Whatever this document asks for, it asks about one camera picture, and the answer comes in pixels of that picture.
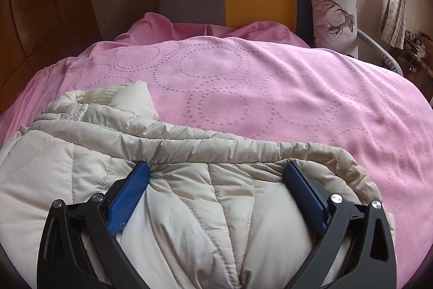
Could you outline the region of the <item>beige quilted down jacket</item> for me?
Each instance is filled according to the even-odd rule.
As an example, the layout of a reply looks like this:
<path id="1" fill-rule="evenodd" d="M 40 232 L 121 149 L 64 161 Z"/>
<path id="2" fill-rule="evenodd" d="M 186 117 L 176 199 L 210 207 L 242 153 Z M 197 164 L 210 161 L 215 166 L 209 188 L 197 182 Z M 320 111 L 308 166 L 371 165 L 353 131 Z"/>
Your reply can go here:
<path id="1" fill-rule="evenodd" d="M 282 174 L 295 161 L 330 193 L 381 195 L 345 150 L 161 122 L 145 82 L 71 91 L 1 148 L 1 245 L 32 287 L 54 200 L 87 201 L 136 161 L 150 183 L 117 235 L 153 288 L 282 288 L 313 247 Z"/>

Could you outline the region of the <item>brown wooden wardrobe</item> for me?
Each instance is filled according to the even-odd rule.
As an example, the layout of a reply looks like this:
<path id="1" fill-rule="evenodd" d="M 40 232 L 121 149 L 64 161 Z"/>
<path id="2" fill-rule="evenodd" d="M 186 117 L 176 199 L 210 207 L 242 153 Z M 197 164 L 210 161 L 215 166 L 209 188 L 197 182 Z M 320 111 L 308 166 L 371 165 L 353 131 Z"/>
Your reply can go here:
<path id="1" fill-rule="evenodd" d="M 37 71 L 100 39 L 90 0 L 1 0 L 1 111 Z"/>

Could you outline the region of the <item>pink bed cover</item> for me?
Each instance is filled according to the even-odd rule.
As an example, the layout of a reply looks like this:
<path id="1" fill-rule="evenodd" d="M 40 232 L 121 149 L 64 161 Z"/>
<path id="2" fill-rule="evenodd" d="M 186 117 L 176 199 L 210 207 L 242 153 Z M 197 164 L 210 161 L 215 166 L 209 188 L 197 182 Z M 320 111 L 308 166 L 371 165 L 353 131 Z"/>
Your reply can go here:
<path id="1" fill-rule="evenodd" d="M 282 24 L 174 24 L 148 13 L 113 41 L 40 70 L 1 116 L 6 141 L 61 94 L 147 84 L 160 120 L 349 152 L 396 221 L 399 285 L 432 245 L 432 108 L 385 68 L 311 49 Z"/>

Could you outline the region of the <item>grey metal bed rail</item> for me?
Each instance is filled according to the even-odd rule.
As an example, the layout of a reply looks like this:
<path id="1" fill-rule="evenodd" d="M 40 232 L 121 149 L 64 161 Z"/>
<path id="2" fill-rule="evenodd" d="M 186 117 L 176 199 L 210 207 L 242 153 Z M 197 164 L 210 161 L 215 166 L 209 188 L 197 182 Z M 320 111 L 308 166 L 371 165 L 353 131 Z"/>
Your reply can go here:
<path id="1" fill-rule="evenodd" d="M 364 31 L 358 29 L 357 38 L 362 40 L 367 46 L 369 46 L 375 54 L 388 66 L 388 69 L 394 73 L 404 76 L 403 70 L 401 69 L 399 63 L 380 46 L 375 40 L 368 36 Z"/>

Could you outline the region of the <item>cluttered wooden side table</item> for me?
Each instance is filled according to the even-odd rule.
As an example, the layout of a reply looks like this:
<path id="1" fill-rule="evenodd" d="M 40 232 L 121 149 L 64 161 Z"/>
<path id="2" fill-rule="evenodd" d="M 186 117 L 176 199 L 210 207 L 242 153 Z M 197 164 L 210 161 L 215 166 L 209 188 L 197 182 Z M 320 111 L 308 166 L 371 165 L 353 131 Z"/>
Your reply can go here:
<path id="1" fill-rule="evenodd" d="M 423 32 L 406 31 L 399 57 L 404 77 L 412 82 L 427 101 L 432 99 L 432 38 Z"/>

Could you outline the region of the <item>white deer print pillow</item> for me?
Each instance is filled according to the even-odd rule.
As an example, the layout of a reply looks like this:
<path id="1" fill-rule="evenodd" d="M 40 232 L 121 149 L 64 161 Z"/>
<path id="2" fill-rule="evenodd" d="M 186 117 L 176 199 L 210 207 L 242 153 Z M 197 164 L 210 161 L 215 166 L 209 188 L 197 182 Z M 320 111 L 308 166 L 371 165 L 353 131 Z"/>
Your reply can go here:
<path id="1" fill-rule="evenodd" d="M 311 0 L 317 48 L 358 58 L 357 0 Z"/>

